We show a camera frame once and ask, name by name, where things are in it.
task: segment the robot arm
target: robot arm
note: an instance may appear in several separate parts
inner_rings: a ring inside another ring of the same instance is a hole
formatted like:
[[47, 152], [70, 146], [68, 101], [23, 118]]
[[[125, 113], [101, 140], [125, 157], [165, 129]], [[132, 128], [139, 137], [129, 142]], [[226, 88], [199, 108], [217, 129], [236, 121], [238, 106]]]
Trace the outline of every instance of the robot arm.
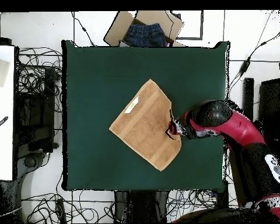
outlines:
[[172, 119], [169, 130], [173, 135], [189, 139], [211, 136], [226, 138], [241, 157], [237, 164], [243, 190], [260, 209], [266, 202], [270, 211], [280, 217], [280, 159], [272, 154], [259, 130], [244, 115], [232, 110], [225, 101], [210, 100], [195, 105], [181, 117]]

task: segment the white label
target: white label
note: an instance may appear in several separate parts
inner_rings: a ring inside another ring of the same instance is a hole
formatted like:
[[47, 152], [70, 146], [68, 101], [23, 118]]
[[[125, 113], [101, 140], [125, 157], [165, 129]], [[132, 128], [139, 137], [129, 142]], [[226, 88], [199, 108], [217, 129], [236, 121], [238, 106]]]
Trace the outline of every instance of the white label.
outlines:
[[280, 184], [280, 167], [278, 165], [277, 158], [275, 158], [272, 155], [266, 155], [264, 159], [267, 165], [269, 166], [269, 169], [271, 169], [273, 177]]
[[137, 98], [133, 100], [133, 102], [128, 106], [128, 108], [124, 113], [130, 113], [133, 110], [133, 108], [138, 104], [138, 100], [139, 100], [138, 98], [139, 96], [137, 96]]

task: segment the blue jeans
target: blue jeans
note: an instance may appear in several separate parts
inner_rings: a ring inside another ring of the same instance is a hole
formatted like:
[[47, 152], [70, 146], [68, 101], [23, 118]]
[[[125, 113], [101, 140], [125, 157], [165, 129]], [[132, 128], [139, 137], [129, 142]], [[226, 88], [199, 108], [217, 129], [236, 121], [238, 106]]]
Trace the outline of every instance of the blue jeans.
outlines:
[[133, 47], [165, 47], [166, 39], [160, 24], [132, 24], [128, 29], [125, 42]]

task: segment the green table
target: green table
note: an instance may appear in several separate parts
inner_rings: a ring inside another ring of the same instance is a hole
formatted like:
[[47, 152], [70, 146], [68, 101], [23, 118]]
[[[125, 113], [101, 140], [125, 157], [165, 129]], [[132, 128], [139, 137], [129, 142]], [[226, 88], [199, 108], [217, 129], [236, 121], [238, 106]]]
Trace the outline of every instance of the green table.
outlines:
[[64, 188], [221, 189], [221, 137], [184, 139], [177, 157], [158, 171], [108, 128], [148, 79], [171, 100], [176, 116], [203, 100], [224, 99], [227, 47], [74, 47], [62, 41]]

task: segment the cardboard box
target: cardboard box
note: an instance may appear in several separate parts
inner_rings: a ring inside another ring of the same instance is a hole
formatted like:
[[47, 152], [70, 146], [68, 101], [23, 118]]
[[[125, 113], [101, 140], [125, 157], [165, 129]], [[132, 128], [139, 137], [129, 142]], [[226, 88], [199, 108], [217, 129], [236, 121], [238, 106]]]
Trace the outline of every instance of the cardboard box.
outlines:
[[132, 24], [152, 25], [155, 23], [160, 24], [165, 33], [166, 41], [170, 44], [174, 43], [174, 40], [184, 25], [182, 20], [165, 10], [139, 10], [135, 18], [128, 11], [119, 11], [105, 35], [104, 41], [110, 46], [118, 47], [120, 40], [125, 39], [128, 28]]

